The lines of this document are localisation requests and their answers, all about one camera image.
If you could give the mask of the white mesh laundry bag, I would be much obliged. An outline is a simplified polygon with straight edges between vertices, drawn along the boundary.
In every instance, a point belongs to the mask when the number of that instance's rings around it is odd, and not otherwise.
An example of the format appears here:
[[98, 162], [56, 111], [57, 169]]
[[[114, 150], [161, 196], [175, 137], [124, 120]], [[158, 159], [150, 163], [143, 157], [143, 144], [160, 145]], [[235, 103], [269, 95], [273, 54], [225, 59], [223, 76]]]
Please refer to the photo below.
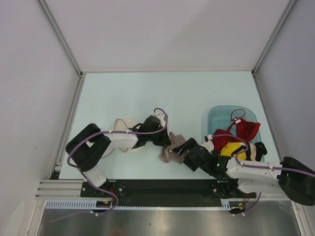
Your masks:
[[132, 128], [136, 125], [133, 118], [118, 118], [115, 121], [114, 130], [122, 131], [123, 133], [110, 133], [105, 134], [110, 138], [111, 143], [102, 155], [102, 157], [108, 156], [113, 149], [119, 148], [122, 152], [136, 152], [142, 147], [134, 147], [138, 139], [135, 134], [130, 134]]

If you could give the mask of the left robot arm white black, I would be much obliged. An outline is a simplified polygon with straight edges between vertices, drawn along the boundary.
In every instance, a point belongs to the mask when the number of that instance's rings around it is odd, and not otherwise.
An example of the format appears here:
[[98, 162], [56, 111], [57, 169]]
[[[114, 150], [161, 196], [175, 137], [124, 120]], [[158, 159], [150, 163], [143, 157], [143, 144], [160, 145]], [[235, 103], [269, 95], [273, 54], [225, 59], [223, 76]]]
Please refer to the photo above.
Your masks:
[[108, 193], [109, 185], [98, 166], [100, 159], [115, 148], [138, 150], [147, 142], [159, 147], [169, 146], [167, 124], [168, 115], [163, 113], [155, 113], [126, 130], [101, 131], [90, 123], [66, 145], [67, 161], [74, 161], [75, 168], [92, 183], [91, 190], [102, 197]]

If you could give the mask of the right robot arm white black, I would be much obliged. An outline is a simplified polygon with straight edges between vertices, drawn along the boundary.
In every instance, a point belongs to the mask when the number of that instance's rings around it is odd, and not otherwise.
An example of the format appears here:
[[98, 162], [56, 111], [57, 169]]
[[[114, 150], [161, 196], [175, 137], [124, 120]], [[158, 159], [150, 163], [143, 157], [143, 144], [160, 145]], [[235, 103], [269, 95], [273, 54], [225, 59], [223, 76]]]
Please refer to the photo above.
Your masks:
[[241, 160], [239, 156], [249, 150], [249, 144], [239, 140], [245, 147], [230, 156], [213, 153], [213, 139], [208, 135], [199, 145], [190, 138], [173, 148], [172, 153], [184, 158], [192, 170], [200, 168], [218, 180], [227, 181], [227, 192], [232, 197], [246, 193], [285, 195], [293, 202], [305, 206], [315, 204], [315, 173], [312, 169], [292, 157], [278, 162]]

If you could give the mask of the beige bra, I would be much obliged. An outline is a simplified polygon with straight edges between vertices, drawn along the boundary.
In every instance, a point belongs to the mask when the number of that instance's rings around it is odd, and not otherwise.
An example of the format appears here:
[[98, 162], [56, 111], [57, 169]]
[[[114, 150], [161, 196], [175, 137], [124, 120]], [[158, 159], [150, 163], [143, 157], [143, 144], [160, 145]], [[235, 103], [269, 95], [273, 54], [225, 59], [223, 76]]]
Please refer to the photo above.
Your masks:
[[171, 142], [171, 145], [162, 147], [162, 152], [159, 155], [160, 159], [165, 163], [175, 161], [179, 164], [182, 164], [184, 161], [184, 155], [187, 154], [187, 151], [179, 155], [172, 150], [183, 145], [186, 142], [186, 139], [182, 135], [175, 135], [173, 132], [170, 132], [169, 140]]

